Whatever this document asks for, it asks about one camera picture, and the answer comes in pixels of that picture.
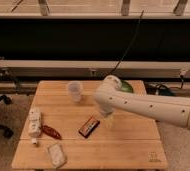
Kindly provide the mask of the translucent yellowish pusher tool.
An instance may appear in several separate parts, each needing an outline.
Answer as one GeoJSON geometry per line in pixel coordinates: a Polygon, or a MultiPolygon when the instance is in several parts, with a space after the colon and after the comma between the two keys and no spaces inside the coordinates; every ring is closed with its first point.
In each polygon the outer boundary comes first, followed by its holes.
{"type": "Polygon", "coordinates": [[[103,118],[104,124],[108,129],[111,129],[114,125],[114,116],[109,115],[103,118]]]}

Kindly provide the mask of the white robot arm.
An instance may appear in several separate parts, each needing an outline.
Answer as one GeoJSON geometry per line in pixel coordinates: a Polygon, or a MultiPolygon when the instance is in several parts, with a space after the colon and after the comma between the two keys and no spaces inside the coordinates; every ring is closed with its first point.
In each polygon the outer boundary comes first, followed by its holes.
{"type": "Polygon", "coordinates": [[[100,113],[107,117],[116,108],[190,130],[190,98],[123,92],[121,80],[108,75],[94,92],[100,113]]]}

